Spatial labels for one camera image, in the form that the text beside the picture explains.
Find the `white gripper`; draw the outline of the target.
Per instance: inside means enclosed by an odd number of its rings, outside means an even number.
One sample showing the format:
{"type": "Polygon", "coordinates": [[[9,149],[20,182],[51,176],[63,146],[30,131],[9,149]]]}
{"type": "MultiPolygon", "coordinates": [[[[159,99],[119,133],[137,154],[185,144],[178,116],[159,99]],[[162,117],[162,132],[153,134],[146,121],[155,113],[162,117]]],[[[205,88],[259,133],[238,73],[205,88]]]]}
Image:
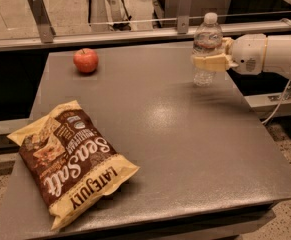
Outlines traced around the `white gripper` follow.
{"type": "Polygon", "coordinates": [[[224,72],[232,68],[241,75],[258,75],[262,72],[267,37],[264,34],[247,34],[237,38],[222,38],[222,54],[191,56],[193,65],[201,70],[224,72]]]}

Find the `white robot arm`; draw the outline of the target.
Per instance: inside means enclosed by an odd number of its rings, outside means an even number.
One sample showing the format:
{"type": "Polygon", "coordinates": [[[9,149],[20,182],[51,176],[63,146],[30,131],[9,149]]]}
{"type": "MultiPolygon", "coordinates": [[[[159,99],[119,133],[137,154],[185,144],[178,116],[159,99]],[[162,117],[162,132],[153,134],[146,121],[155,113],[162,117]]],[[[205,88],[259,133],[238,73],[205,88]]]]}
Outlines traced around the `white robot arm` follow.
{"type": "Polygon", "coordinates": [[[276,73],[291,80],[291,35],[247,34],[224,38],[216,54],[192,55],[191,62],[207,72],[233,69],[241,75],[276,73]]]}

